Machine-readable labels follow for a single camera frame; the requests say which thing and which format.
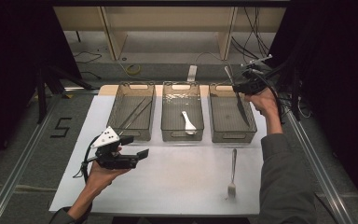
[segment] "spoon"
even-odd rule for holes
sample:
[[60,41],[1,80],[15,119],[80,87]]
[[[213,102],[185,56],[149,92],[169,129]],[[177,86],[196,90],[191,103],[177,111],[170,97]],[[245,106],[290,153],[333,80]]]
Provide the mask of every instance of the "spoon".
[[185,130],[187,134],[196,134],[197,128],[188,119],[187,113],[182,111],[183,117],[185,118]]

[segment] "table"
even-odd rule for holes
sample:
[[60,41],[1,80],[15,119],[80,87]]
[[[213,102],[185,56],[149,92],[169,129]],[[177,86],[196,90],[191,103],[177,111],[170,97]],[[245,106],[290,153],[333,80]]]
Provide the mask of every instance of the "table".
[[[200,142],[163,142],[161,123],[162,86],[156,86],[152,139],[124,146],[122,154],[149,148],[149,156],[137,168],[118,177],[94,201],[92,213],[113,216],[208,216],[257,215],[262,167],[260,139],[266,123],[253,108],[258,132],[251,144],[214,144],[211,138],[208,86],[201,86],[205,129]],[[84,187],[83,178],[72,178],[83,161],[90,141],[106,126],[115,100],[114,91],[95,96],[68,166],[49,211],[72,205]],[[238,150],[235,184],[237,197],[227,196],[231,178],[232,148]]]

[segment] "gray sleeve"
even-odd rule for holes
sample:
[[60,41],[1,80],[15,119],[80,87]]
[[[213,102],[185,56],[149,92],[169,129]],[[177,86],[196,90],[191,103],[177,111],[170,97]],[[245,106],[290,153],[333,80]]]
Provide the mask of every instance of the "gray sleeve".
[[259,223],[316,223],[310,179],[300,158],[282,133],[261,140]]
[[54,216],[51,218],[49,224],[80,224],[84,223],[87,218],[89,217],[89,214],[92,209],[92,204],[89,206],[85,214],[83,214],[82,217],[80,217],[78,220],[74,220],[71,216],[68,215],[68,211],[71,207],[64,207],[60,210],[58,210]]
[[69,210],[68,207],[58,210],[54,214],[52,219],[50,220],[49,224],[72,224],[72,223],[75,223],[75,220],[67,214],[68,210]]

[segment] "transparent plastic bin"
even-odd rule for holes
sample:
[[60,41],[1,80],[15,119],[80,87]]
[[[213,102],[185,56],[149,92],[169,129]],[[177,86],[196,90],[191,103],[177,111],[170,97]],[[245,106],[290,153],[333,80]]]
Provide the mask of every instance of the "transparent plastic bin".
[[251,143],[257,127],[250,104],[243,97],[238,100],[231,86],[217,84],[210,84],[208,99],[212,141]]
[[[196,127],[194,134],[185,129],[185,111]],[[201,141],[204,123],[198,82],[164,82],[162,89],[161,130],[163,141]]]
[[150,82],[122,82],[107,126],[120,136],[134,136],[136,141],[150,141],[156,88]]

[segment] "metal frame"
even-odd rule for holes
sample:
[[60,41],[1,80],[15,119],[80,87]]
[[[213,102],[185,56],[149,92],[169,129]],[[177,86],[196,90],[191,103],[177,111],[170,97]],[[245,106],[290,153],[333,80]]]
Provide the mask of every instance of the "metal frame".
[[17,161],[15,167],[13,168],[13,171],[11,172],[10,176],[7,179],[7,182],[2,187],[0,191],[0,217],[3,215],[5,208],[11,198],[11,195],[13,194],[17,184],[19,183],[22,174],[25,171],[25,168],[28,164],[28,161],[31,159],[32,155],[34,154],[34,151],[39,144],[39,141],[43,135],[43,132],[46,129],[46,126],[48,125],[50,121],[50,117],[52,114],[52,111],[54,110],[57,103],[60,101],[61,96],[55,95],[48,107],[48,112],[43,119],[43,121],[40,124],[36,125],[36,128],[28,141],[25,149],[23,150],[19,160]]
[[313,148],[312,143],[310,142],[307,133],[305,132],[301,122],[297,121],[292,112],[287,113],[287,117],[289,118],[290,123],[298,137],[298,140],[301,143],[301,146],[304,149],[305,154],[307,155],[307,159],[312,166],[313,172],[316,174],[319,182],[321,183],[321,187],[326,195],[328,202],[330,203],[331,208],[333,209],[333,213],[338,221],[338,223],[349,224],[353,223],[351,219],[351,215],[348,212],[348,209],[345,203],[342,201],[336,187],[333,184],[329,174],[324,169],[321,160],[318,157],[315,149]]

